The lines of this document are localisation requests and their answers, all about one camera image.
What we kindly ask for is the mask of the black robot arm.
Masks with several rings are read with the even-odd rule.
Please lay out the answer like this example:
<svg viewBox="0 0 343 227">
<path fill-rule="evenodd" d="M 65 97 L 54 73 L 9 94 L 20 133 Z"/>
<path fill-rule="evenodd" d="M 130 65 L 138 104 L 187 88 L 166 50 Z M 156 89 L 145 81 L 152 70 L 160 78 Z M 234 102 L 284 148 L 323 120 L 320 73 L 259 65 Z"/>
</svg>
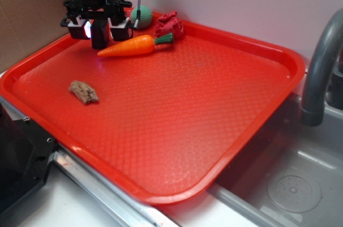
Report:
<svg viewBox="0 0 343 227">
<path fill-rule="evenodd" d="M 76 40 L 91 40 L 94 49 L 107 46 L 112 38 L 121 42 L 133 37 L 133 23 L 126 15 L 132 3 L 126 0 L 67 0 L 60 25 Z"/>
</svg>

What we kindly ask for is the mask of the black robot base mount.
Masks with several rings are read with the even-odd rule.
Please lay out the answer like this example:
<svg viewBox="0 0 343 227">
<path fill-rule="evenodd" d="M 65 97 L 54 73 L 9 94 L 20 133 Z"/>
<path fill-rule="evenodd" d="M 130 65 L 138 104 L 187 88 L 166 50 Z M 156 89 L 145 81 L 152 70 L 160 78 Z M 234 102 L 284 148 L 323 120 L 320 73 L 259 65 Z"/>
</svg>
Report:
<svg viewBox="0 0 343 227">
<path fill-rule="evenodd" d="M 46 184 L 55 138 L 33 120 L 13 120 L 1 107 L 1 215 Z"/>
</svg>

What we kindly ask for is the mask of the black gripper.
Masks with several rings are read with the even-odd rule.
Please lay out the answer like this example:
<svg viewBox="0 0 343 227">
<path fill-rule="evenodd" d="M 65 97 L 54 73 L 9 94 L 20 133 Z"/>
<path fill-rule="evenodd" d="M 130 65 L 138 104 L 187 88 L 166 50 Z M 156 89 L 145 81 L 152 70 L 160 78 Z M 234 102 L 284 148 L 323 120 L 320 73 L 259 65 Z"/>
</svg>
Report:
<svg viewBox="0 0 343 227">
<path fill-rule="evenodd" d="M 102 4 L 87 6 L 82 0 L 65 1 L 67 13 L 60 25 L 68 27 L 73 39 L 89 40 L 91 38 L 91 23 L 89 20 L 109 20 L 109 29 L 114 41 L 126 41 L 133 38 L 131 21 L 126 19 L 125 8 L 131 8 L 132 3 L 125 0 L 104 0 Z"/>
</svg>

